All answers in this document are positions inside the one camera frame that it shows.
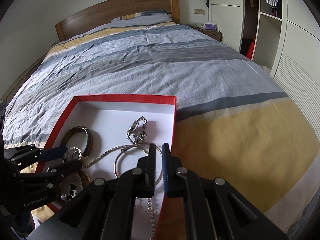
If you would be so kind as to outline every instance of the wardrobe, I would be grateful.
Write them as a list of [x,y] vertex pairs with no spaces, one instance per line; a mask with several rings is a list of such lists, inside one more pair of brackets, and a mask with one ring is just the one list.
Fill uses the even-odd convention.
[[303,0],[278,0],[276,13],[265,1],[248,9],[246,0],[209,0],[209,17],[236,51],[255,36],[252,61],[271,70],[320,140],[320,27]]

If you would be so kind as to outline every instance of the brown bangle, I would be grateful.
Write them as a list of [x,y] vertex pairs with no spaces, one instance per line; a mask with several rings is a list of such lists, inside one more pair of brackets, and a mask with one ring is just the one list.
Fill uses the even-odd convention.
[[92,146],[92,135],[88,128],[84,126],[76,126],[69,130],[65,136],[63,137],[60,146],[66,146],[69,139],[75,135],[76,133],[84,132],[87,135],[87,145],[85,146],[85,149],[83,152],[81,152],[83,157],[87,157],[90,153],[91,146]]

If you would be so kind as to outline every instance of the white bead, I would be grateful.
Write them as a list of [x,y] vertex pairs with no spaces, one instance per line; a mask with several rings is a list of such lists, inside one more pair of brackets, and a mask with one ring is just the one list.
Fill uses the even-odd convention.
[[156,215],[156,216],[160,215],[160,210],[155,209],[155,210],[153,211],[153,214]]

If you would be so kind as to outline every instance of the striped bedding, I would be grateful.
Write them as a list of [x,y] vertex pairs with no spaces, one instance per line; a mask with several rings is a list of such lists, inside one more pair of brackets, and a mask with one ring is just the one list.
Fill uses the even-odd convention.
[[[319,142],[258,65],[166,14],[100,26],[57,44],[7,106],[6,147],[43,147],[75,95],[177,96],[173,154],[199,176],[225,178],[289,238],[320,191]],[[180,200],[167,200],[159,239],[182,239]]]

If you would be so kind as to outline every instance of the yellow stripe on bedding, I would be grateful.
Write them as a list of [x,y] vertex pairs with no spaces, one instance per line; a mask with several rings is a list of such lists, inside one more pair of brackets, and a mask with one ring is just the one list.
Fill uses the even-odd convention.
[[108,35],[113,35],[113,34],[117,34],[117,33],[121,33],[121,32],[125,32],[125,31],[131,31],[131,30],[143,30],[143,29],[152,29],[155,27],[160,27],[160,26],[169,26],[169,25],[175,25],[174,22],[166,22],[166,23],[159,23],[157,25],[153,25],[153,26],[137,26],[137,27],[119,27],[119,28],[108,28],[108,29],[104,29],[101,31],[98,31],[96,33],[92,33],[92,34],[88,34],[85,35],[83,37],[79,37],[76,38],[74,40],[71,41],[67,41],[65,43],[59,44],[57,46],[54,46],[53,48],[51,48],[45,58],[45,60],[50,57],[50,54],[54,53],[54,52],[62,52],[65,49],[70,49],[72,47],[75,47],[77,45],[98,39],[98,38],[102,38]]
[[[261,212],[297,183],[318,151],[311,125],[289,98],[180,121],[172,148],[184,167],[203,178],[225,178]],[[177,201],[165,201],[160,240],[168,238],[167,232],[183,239],[183,205]]]

